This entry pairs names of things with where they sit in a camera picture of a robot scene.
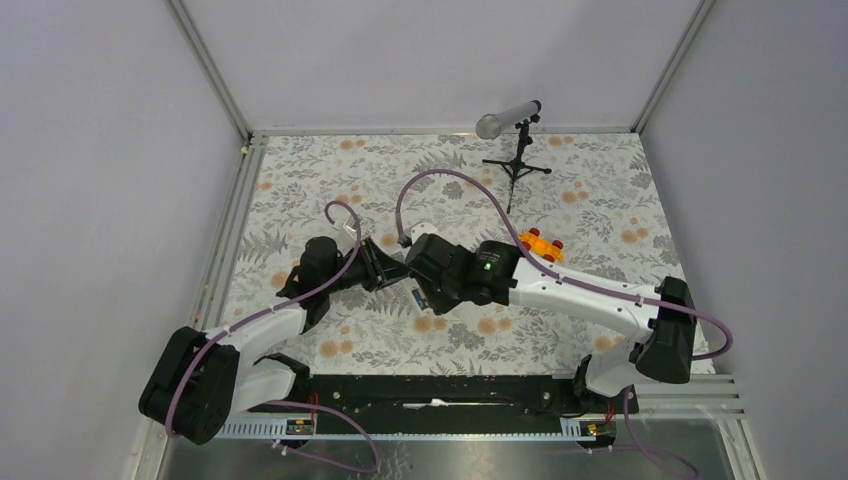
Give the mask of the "white remote control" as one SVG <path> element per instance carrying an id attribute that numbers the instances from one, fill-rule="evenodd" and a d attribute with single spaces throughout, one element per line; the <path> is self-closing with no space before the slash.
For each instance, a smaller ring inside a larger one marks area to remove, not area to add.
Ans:
<path id="1" fill-rule="evenodd" d="M 419 310 L 426 310 L 429 307 L 426 296 L 419 288 L 412 288 L 410 290 L 410 295 Z"/>

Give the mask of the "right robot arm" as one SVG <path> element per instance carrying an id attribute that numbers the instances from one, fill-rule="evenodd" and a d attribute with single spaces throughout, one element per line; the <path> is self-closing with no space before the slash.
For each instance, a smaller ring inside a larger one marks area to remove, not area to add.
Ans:
<path id="1" fill-rule="evenodd" d="M 581 361 L 573 396 L 597 412 L 625 387 L 686 384 L 691 377 L 697 320 L 687 283 L 667 277 L 659 286 L 634 285 L 569 270 L 485 241 L 475 251 L 425 233 L 405 258 L 430 309 L 442 315 L 463 303 L 498 304 L 561 313 L 591 321 L 623 341 Z"/>

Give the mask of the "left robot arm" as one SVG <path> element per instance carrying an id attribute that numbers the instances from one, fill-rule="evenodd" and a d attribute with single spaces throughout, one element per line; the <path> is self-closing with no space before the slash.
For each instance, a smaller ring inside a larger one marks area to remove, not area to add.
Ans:
<path id="1" fill-rule="evenodd" d="M 379 291 L 408 273 L 369 238 L 347 253 L 330 237 L 310 239 L 277 293 L 279 304 L 232 325 L 182 327 L 171 335 L 140 395 L 139 413 L 202 445 L 233 414 L 269 401 L 288 411 L 301 409 L 310 397 L 308 367 L 270 348 L 316 326 L 332 294 Z"/>

